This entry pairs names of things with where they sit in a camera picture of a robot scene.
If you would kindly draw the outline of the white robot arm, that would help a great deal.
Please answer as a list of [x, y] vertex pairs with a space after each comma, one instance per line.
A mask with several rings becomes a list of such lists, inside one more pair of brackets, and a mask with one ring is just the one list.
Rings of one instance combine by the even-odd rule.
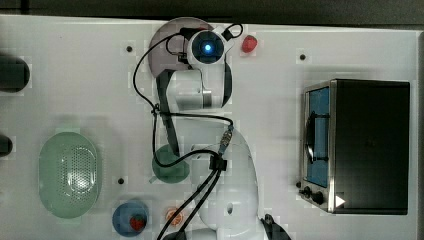
[[181, 228], [159, 240], [266, 240], [258, 217], [258, 186], [251, 152], [231, 119], [210, 115], [232, 94], [226, 53], [235, 36], [229, 28], [182, 28], [187, 41], [176, 55], [188, 68], [165, 69], [156, 76], [158, 112], [168, 145], [177, 159], [189, 161], [193, 193], [182, 205], [195, 207]]

